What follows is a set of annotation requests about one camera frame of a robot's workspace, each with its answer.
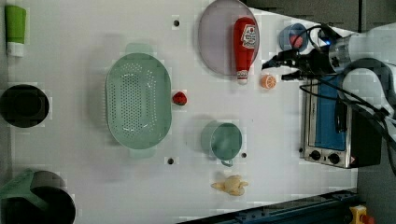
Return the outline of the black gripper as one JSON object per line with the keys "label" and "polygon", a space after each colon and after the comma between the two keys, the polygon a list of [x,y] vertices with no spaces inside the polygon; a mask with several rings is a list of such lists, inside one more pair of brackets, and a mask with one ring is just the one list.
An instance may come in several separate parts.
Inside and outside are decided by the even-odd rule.
{"label": "black gripper", "polygon": [[297,71],[282,75],[284,81],[304,80],[311,76],[333,74],[329,60],[329,46],[312,49],[308,54],[301,54],[297,49],[284,50],[262,65],[262,70],[272,67],[295,67]]}

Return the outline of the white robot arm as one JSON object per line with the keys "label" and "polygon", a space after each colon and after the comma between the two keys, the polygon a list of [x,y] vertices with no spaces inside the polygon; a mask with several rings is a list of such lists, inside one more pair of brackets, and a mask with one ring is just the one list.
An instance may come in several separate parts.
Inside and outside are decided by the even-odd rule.
{"label": "white robot arm", "polygon": [[286,80],[315,79],[336,89],[342,101],[379,120],[395,121],[395,25],[366,33],[339,35],[330,26],[315,25],[324,43],[302,54],[295,46],[279,52],[262,69],[287,66]]}

